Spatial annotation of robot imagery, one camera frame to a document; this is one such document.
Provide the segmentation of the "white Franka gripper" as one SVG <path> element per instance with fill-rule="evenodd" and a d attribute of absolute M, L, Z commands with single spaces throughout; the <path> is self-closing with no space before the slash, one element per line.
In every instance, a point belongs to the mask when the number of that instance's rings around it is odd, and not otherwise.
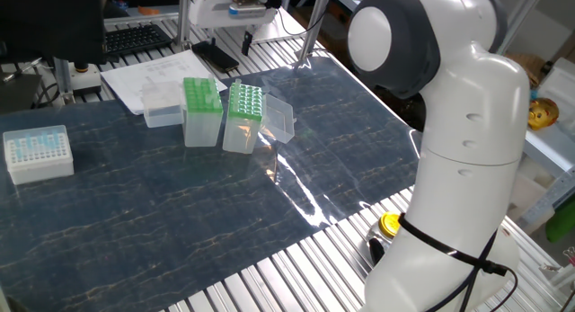
<path fill-rule="evenodd" d="M 190 0 L 190 22 L 198 28 L 239 27 L 271 22 L 279 0 Z M 210 44 L 216 46 L 215 31 L 209 31 Z M 252 34 L 243 35 L 242 54 L 249 55 Z"/>

